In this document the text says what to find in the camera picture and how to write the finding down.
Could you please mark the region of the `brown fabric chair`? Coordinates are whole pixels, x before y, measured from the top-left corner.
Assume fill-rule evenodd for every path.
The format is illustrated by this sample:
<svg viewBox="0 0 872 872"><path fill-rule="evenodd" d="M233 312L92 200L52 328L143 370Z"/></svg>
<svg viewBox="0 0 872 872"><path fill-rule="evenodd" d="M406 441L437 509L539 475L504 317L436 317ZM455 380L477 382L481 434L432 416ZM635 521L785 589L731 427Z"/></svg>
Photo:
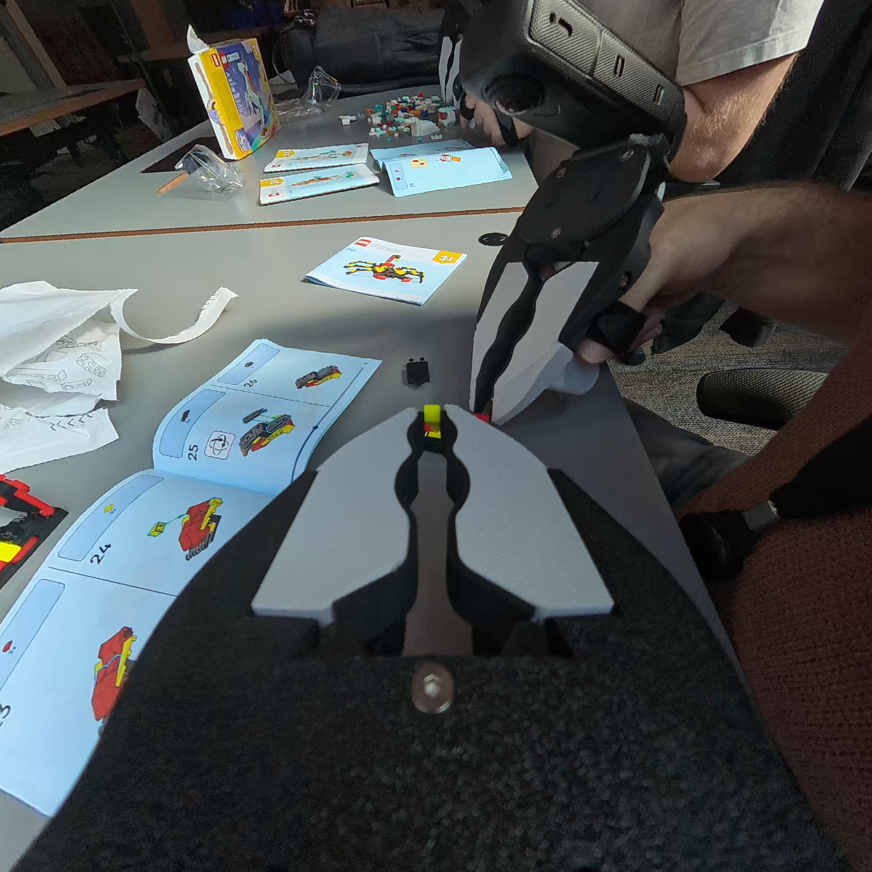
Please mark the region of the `brown fabric chair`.
<svg viewBox="0 0 872 872"><path fill-rule="evenodd" d="M690 500L749 509L870 413L870 337L755 456ZM855 870L871 868L870 510L786 520L712 586L758 708L810 805Z"/></svg>

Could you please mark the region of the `pile of small coloured bricks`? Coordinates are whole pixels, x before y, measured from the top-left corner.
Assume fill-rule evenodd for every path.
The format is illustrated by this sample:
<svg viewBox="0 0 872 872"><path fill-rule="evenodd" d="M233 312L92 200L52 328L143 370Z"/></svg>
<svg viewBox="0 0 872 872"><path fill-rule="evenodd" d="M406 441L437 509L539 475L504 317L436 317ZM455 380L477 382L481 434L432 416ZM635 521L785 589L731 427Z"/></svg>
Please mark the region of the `pile of small coloured bricks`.
<svg viewBox="0 0 872 872"><path fill-rule="evenodd" d="M343 126L365 125L371 139L394 145L407 140L413 144L441 142L459 117L458 108L450 102L418 92L385 99L354 113L343 112L339 121Z"/></svg>

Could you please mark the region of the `another person's forearm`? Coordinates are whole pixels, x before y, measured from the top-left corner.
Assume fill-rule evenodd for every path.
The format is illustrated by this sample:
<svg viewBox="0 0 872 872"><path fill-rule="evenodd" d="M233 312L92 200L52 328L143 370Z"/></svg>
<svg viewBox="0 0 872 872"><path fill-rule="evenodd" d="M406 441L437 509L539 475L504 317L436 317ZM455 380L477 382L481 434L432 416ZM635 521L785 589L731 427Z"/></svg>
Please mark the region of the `another person's forearm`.
<svg viewBox="0 0 872 872"><path fill-rule="evenodd" d="M686 127L670 174L688 183L714 180L750 141L797 53L755 64L683 89Z"/></svg>

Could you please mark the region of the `person's right hand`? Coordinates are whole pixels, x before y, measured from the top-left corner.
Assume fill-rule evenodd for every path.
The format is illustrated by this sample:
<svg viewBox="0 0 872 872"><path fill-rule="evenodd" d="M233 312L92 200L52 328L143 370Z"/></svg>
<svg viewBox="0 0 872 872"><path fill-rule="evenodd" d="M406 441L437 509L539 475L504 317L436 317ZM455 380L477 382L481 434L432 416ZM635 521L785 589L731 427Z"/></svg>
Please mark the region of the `person's right hand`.
<svg viewBox="0 0 872 872"><path fill-rule="evenodd" d="M579 360L601 364L616 357L626 357L662 331L667 308L679 299L680 273L690 258L687 247L690 231L684 227L684 212L689 202L684 198L666 203L649 239L648 264L637 281L618 299L625 308L643 316L642 325L628 343L627 350L618 354L586 337L577 353Z"/></svg>

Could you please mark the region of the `dark bag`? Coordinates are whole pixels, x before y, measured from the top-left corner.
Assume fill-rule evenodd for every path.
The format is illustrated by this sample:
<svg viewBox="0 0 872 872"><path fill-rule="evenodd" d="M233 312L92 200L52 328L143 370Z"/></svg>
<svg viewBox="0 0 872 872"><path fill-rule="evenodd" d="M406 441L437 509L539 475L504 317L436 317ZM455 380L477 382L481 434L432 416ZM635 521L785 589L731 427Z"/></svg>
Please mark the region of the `dark bag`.
<svg viewBox="0 0 872 872"><path fill-rule="evenodd" d="M274 46L299 85L320 67L350 95L436 84L445 2L311 2Z"/></svg>

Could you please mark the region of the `torn white paper bag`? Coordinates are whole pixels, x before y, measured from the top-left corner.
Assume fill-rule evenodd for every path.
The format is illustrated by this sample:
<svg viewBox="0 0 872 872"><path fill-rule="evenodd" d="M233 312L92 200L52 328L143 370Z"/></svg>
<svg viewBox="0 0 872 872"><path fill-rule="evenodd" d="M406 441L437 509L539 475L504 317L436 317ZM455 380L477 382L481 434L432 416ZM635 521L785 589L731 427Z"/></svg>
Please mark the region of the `torn white paper bag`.
<svg viewBox="0 0 872 872"><path fill-rule="evenodd" d="M157 345L190 342L211 329L236 294L221 287L188 328L137 333L125 304L137 289L62 289L46 281L1 291L1 472L94 452L118 439L121 335Z"/></svg>

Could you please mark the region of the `clear plastic bag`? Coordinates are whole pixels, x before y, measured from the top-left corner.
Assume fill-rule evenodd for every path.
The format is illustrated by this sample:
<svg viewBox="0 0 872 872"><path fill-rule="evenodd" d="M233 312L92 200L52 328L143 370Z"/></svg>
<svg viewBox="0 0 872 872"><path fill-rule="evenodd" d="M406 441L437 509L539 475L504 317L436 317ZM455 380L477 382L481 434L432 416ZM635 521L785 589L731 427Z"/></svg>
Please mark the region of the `clear plastic bag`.
<svg viewBox="0 0 872 872"><path fill-rule="evenodd" d="M306 90L300 97L276 103L277 119L286 124L297 119L319 118L331 108L341 92L341 83L321 65L317 65L311 71Z"/></svg>
<svg viewBox="0 0 872 872"><path fill-rule="evenodd" d="M174 169L208 193L230 196L246 187L243 174L231 167L211 148L199 143L192 145L181 156Z"/></svg>

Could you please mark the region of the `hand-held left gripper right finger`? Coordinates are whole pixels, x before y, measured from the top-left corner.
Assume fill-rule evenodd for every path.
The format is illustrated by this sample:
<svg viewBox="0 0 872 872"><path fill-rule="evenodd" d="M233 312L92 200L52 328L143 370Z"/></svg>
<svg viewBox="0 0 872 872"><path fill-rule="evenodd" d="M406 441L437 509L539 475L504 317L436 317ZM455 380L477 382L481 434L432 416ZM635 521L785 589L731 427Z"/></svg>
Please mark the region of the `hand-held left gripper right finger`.
<svg viewBox="0 0 872 872"><path fill-rule="evenodd" d="M614 607L548 468L525 446L456 405L444 408L452 604L470 624L540 624Z"/></svg>

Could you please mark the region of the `person's right forearm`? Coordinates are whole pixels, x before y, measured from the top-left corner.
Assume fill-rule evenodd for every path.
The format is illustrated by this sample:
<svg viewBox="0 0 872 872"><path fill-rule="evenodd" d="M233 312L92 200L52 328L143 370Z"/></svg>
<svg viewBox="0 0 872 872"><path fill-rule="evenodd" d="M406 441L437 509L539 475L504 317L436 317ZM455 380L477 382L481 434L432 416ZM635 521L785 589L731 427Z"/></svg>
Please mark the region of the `person's right forearm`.
<svg viewBox="0 0 872 872"><path fill-rule="evenodd" d="M678 205L688 222L688 289L856 342L870 320L870 192L784 184Z"/></svg>

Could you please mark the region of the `blue booklet with spider picture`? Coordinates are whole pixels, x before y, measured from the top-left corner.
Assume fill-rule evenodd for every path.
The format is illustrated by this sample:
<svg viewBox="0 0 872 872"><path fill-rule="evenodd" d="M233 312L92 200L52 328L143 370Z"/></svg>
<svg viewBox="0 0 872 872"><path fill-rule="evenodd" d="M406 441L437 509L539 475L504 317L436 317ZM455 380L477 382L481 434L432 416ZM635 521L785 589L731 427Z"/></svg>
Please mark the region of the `blue booklet with spider picture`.
<svg viewBox="0 0 872 872"><path fill-rule="evenodd" d="M359 237L306 274L313 284L422 305L463 264L466 254Z"/></svg>

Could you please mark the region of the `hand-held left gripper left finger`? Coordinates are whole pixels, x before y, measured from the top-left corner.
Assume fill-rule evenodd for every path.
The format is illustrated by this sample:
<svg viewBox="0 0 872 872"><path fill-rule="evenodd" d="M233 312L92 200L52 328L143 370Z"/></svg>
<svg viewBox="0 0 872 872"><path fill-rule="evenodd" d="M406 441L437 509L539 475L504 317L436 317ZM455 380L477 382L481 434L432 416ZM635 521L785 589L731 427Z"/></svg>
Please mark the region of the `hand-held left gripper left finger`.
<svg viewBox="0 0 872 872"><path fill-rule="evenodd" d="M421 414L398 412L317 469L252 600L257 616L394 626L418 588Z"/></svg>

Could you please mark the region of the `yellow toy box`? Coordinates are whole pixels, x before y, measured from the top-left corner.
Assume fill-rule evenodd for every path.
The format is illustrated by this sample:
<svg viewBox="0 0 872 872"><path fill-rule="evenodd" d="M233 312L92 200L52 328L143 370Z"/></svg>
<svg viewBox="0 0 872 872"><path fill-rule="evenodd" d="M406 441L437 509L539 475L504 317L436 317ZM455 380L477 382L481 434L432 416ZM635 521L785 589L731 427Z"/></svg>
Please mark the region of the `yellow toy box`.
<svg viewBox="0 0 872 872"><path fill-rule="evenodd" d="M188 65L225 159L241 160L280 129L256 38L208 45L187 32Z"/></svg>

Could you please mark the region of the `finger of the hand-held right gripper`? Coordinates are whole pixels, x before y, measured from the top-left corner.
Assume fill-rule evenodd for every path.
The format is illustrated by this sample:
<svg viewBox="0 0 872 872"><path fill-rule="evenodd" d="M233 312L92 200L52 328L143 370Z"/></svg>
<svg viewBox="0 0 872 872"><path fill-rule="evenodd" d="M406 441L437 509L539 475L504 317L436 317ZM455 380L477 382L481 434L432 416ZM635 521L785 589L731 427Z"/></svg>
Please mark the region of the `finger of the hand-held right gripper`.
<svg viewBox="0 0 872 872"><path fill-rule="evenodd" d="M485 412L496 383L506 371L517 343L529 328L543 280L541 268L502 251L486 279L476 319L469 407Z"/></svg>
<svg viewBox="0 0 872 872"><path fill-rule="evenodd" d="M594 387L600 367L578 360L558 337L597 266L574 263L543 284L529 327L496 378L490 415L494 424L506 424L546 390L582 396Z"/></svg>

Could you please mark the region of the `person's grey trouser leg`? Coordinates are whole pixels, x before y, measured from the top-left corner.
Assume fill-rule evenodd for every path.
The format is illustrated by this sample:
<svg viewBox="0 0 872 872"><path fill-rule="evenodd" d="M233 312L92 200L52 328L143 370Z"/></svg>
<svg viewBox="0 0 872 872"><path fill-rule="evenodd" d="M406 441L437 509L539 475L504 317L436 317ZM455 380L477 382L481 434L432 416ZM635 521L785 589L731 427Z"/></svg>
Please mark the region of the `person's grey trouser leg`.
<svg viewBox="0 0 872 872"><path fill-rule="evenodd" d="M624 404L673 510L682 508L749 460L747 454L716 446L693 431L674 426L630 399L625 399Z"/></svg>

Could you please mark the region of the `grey desk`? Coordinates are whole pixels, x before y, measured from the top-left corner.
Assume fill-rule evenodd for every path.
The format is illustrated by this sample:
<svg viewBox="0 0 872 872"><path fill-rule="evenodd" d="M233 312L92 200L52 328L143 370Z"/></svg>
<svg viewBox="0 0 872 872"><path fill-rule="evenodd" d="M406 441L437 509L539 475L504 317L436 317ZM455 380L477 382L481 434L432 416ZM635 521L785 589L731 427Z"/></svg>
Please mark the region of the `grey desk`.
<svg viewBox="0 0 872 872"><path fill-rule="evenodd" d="M358 119L343 126L341 114L365 108L403 93L394 89L339 99L328 112L307 119L281 123L278 134L256 153L236 163L247 179L243 191L229 197L212 195L192 182L168 193L157 189L171 173L151 173L159 160L185 151L211 132L202 122L151 152L94 181L59 202L13 224L2 232L4 243L45 242L65 237L97 238L149 233L247 229L265 226L304 226L319 223L353 223L379 218L453 216L480 213L517 213L536 189L535 178L522 151L504 154L511 179L456 190L393 196L387 180L375 187L330 193L299 202L262 206L259 181L263 167L278 149L316 147L368 140L368 124Z"/></svg>
<svg viewBox="0 0 872 872"><path fill-rule="evenodd" d="M404 408L430 402L466 406L475 315L496 253L478 237L508 232L514 224L513 213L494 213L3 244L2 286L46 280L66 289L138 289L125 316L146 337L165 337L190 325L219 287L238 298L192 342L158 346L125 339L120 401L111 411L119 439L19 475L38 497L69 516L3 586L2 616L73 520L118 482L153 465L152 440L165 414L256 339L382 362L322 438L313 465ZM359 236L467 257L420 307L303 281L311 268ZM405 384L405 366L419 357L430 365L431 382L413 389ZM556 462L641 541L732 652L608 370L583 396L542 394L507 432L543 462Z"/></svg>

